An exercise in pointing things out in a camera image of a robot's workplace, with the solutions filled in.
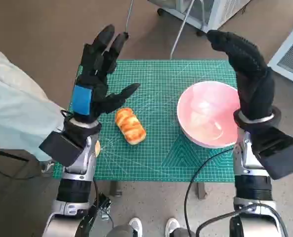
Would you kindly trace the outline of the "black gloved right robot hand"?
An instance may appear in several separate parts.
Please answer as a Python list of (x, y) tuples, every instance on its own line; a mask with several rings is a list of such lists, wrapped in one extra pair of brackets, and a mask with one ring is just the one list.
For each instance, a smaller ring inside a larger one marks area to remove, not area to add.
[(215, 51), (224, 52), (236, 73), (240, 109), (248, 120), (272, 114), (274, 80), (258, 47), (232, 32), (210, 30), (207, 38)]

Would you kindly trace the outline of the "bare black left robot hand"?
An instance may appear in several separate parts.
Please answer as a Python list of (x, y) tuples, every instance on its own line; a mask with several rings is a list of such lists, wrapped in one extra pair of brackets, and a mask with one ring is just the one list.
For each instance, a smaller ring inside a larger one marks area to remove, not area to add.
[(82, 72), (77, 76), (72, 95), (72, 111), (76, 121), (92, 123), (101, 114), (115, 111), (140, 87), (139, 83), (133, 83), (119, 94), (107, 94), (107, 76), (115, 71), (117, 59), (127, 40), (125, 32), (112, 40), (114, 33), (114, 25), (109, 24), (93, 43), (84, 45), (80, 63)]

